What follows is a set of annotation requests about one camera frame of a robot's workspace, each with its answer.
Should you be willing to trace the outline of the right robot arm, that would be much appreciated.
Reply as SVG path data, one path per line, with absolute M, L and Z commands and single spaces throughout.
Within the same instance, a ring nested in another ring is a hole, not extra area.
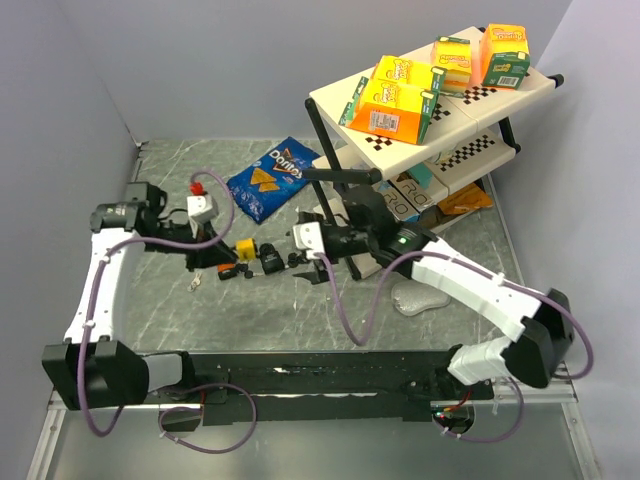
M 467 259 L 430 230 L 396 219 L 368 185 L 348 189 L 342 203 L 345 225 L 301 212 L 292 228 L 296 248 L 316 265 L 311 283 L 334 282 L 332 263 L 368 254 L 386 273 L 433 287 L 489 320 L 501 337 L 451 348 L 437 373 L 438 390 L 448 398 L 496 377 L 538 389 L 549 385 L 575 338 L 564 293 L 523 287 Z

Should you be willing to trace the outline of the yellow padlock key bunch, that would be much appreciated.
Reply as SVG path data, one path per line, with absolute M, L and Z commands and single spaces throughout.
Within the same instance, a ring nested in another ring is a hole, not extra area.
M 197 272 L 187 287 L 188 292 L 194 292 L 202 282 L 202 273 Z

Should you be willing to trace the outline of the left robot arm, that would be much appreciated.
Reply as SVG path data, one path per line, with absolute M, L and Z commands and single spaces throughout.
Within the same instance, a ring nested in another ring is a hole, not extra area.
M 91 214 L 90 265 L 76 314 L 62 342 L 42 355 L 68 409 L 139 405 L 161 389 L 177 402 L 195 395 L 198 378 L 188 353 L 143 355 L 122 340 L 132 275 L 143 253 L 182 255 L 190 272 L 236 259 L 213 227 L 218 207 L 211 195 L 196 180 L 189 189 L 184 223 L 164 215 L 168 194 L 148 182 L 129 183 L 123 200 L 100 204 Z

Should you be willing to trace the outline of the black padlock key bunch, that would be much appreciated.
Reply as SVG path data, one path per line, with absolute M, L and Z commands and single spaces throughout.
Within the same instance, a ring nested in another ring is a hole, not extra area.
M 289 268 L 296 268 L 307 263 L 308 260 L 301 253 L 290 253 L 287 257 L 287 265 Z

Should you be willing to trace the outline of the orange padlock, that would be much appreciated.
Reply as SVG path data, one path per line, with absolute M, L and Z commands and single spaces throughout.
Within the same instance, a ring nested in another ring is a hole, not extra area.
M 221 264 L 217 266 L 217 275 L 221 281 L 226 281 L 236 277 L 239 270 L 236 264 Z

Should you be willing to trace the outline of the orange padlock key bunch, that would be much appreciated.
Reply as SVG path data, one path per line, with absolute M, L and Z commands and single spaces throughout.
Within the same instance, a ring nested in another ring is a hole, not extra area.
M 253 279 L 261 276 L 261 273 L 256 273 L 250 268 L 248 264 L 238 263 L 235 265 L 235 271 L 238 276 L 242 276 L 245 279 Z

